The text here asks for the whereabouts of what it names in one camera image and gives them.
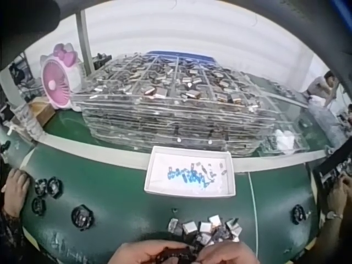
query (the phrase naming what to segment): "sleeve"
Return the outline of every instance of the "sleeve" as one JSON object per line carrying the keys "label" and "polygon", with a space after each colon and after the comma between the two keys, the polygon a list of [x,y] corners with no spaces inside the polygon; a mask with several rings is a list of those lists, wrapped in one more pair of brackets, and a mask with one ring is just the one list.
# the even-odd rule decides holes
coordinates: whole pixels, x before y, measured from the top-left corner
{"label": "sleeve", "polygon": [[9,263],[20,263],[23,258],[25,239],[19,218],[0,211],[0,251]]}

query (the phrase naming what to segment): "blue component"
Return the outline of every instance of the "blue component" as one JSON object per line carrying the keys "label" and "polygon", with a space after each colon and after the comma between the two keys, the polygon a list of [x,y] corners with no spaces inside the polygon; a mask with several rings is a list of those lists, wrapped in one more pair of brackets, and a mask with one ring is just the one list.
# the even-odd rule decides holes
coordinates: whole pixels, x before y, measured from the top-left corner
{"label": "blue component", "polygon": [[198,183],[203,184],[203,188],[207,188],[209,184],[213,183],[215,180],[211,179],[206,182],[205,177],[202,173],[198,173],[196,170],[188,170],[186,168],[180,170],[177,168],[175,171],[170,171],[167,175],[168,179],[171,180],[175,177],[182,176],[185,183]]}
{"label": "blue component", "polygon": [[174,51],[149,51],[147,54],[162,55],[164,58],[173,58],[168,56],[178,56],[181,58],[200,59],[205,62],[215,63],[215,60],[212,57],[192,54],[192,53],[174,52]]}

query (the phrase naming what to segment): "gray pillar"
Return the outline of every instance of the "gray pillar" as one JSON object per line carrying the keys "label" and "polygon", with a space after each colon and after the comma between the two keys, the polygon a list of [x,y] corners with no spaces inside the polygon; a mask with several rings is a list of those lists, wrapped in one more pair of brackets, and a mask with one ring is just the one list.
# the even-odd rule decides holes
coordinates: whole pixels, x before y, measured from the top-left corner
{"label": "gray pillar", "polygon": [[90,75],[94,72],[94,65],[92,54],[90,52],[87,23],[86,23],[86,13],[84,10],[76,13],[76,23],[78,30],[79,44],[82,51],[84,68],[87,75]]}
{"label": "gray pillar", "polygon": [[25,104],[22,99],[18,87],[14,83],[10,70],[6,67],[0,72],[0,84],[10,105],[16,108]]}

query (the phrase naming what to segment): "white stripe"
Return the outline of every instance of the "white stripe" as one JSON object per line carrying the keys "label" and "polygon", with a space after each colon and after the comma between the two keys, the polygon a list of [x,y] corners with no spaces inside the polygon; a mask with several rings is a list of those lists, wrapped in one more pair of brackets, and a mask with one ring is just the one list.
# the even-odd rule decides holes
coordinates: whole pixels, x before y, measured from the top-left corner
{"label": "white stripe", "polygon": [[248,179],[249,179],[249,184],[251,186],[251,192],[252,192],[252,200],[253,200],[253,208],[254,208],[254,220],[255,220],[255,255],[258,258],[258,247],[259,247],[259,242],[258,242],[258,218],[257,218],[257,207],[255,205],[255,198],[254,198],[254,189],[252,185],[252,179],[251,179],[251,174],[248,172]]}
{"label": "white stripe", "polygon": [[24,169],[24,168],[27,166],[28,161],[30,160],[31,156],[33,155],[34,150],[35,150],[35,148],[33,148],[33,149],[24,157],[24,159],[22,160],[20,169]]}
{"label": "white stripe", "polygon": [[[150,154],[147,153],[95,146],[50,134],[42,135],[39,142],[89,160],[145,171],[150,159]],[[234,172],[257,172],[289,167],[324,157],[325,152],[321,150],[288,156],[233,158],[233,166]]]}
{"label": "white stripe", "polygon": [[279,99],[281,101],[285,101],[285,102],[291,103],[291,104],[296,105],[296,106],[300,106],[302,108],[308,108],[308,104],[306,104],[306,103],[297,102],[297,101],[292,100],[290,98],[286,98],[286,97],[283,97],[281,95],[276,95],[275,93],[262,91],[262,94],[264,94],[266,96],[269,96],[269,97],[273,97],[273,98]]}

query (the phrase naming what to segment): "person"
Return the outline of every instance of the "person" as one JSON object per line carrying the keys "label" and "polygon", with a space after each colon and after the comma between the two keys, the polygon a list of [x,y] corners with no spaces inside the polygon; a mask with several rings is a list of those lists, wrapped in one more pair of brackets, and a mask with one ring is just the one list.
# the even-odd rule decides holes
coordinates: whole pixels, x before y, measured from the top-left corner
{"label": "person", "polygon": [[350,261],[349,258],[345,258],[344,261],[336,262],[336,259],[340,259],[341,255],[349,254],[349,251],[344,250],[344,247],[346,241],[351,239],[351,230],[341,232],[343,220],[350,221],[347,219],[347,209],[350,210],[347,208],[348,200],[352,201],[352,178],[343,173],[327,197],[328,210],[333,212],[334,216],[326,218],[313,248],[295,264],[330,262],[343,264]]}
{"label": "person", "polygon": [[309,96],[318,96],[325,100],[328,100],[330,95],[334,93],[333,88],[337,78],[335,75],[329,70],[325,73],[324,76],[317,77],[306,90],[306,93]]}
{"label": "person", "polygon": [[12,169],[6,180],[4,204],[0,211],[0,263],[21,263],[25,239],[20,213],[26,198],[30,178]]}
{"label": "person", "polygon": [[347,109],[348,115],[347,115],[347,122],[352,125],[352,103],[348,105]]}
{"label": "person", "polygon": [[[112,256],[108,264],[141,264],[152,263],[153,258],[165,248],[181,249],[187,245],[174,241],[147,240],[123,244]],[[177,264],[178,259],[171,257],[163,264]],[[201,264],[259,264],[252,250],[244,243],[223,241],[202,249],[196,263]]]}
{"label": "person", "polygon": [[[343,174],[328,195],[328,208],[336,216],[324,224],[321,234],[315,246],[308,251],[295,264],[325,264],[332,260],[332,263],[349,263],[349,248],[344,248],[348,243],[339,245],[341,215],[344,214],[348,199],[352,202],[352,178]],[[123,244],[112,256],[108,264],[141,264],[151,263],[165,248],[180,249],[186,244],[163,241],[147,240],[137,243]],[[177,264],[178,259],[171,257],[163,264]],[[195,263],[199,264],[259,264],[252,250],[244,243],[223,241],[203,248]]]}

